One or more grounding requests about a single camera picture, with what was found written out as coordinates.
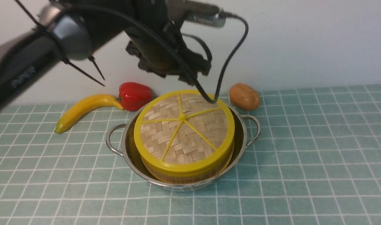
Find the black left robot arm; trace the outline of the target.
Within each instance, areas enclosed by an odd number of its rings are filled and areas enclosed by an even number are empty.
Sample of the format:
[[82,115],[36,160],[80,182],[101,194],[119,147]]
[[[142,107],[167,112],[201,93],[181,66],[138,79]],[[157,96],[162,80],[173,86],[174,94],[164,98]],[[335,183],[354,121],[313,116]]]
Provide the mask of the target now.
[[92,60],[92,55],[125,32],[129,55],[139,69],[162,78],[179,76],[189,85],[211,69],[207,59],[188,49],[181,25],[170,18],[198,5],[187,0],[51,0],[36,27],[0,45],[0,111],[59,62]]

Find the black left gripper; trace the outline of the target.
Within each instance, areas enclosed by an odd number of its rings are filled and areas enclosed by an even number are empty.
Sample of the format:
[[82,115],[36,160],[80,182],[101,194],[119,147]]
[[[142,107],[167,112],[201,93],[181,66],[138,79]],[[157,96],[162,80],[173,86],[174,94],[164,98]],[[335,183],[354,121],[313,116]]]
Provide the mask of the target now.
[[[187,47],[180,26],[175,25],[169,19],[169,10],[165,0],[133,0],[132,4],[136,9],[134,18],[139,23],[149,27],[158,37],[169,44],[188,64],[195,77],[198,73],[202,73],[204,76],[209,74],[212,60],[210,50],[199,38],[197,38],[197,41],[205,49],[207,59]],[[148,73],[155,73],[162,78],[168,75],[178,75],[180,81],[189,85],[194,84],[166,48],[162,47],[153,38],[137,27],[128,27],[125,32],[130,38],[126,51],[129,55],[139,59],[139,69]]]

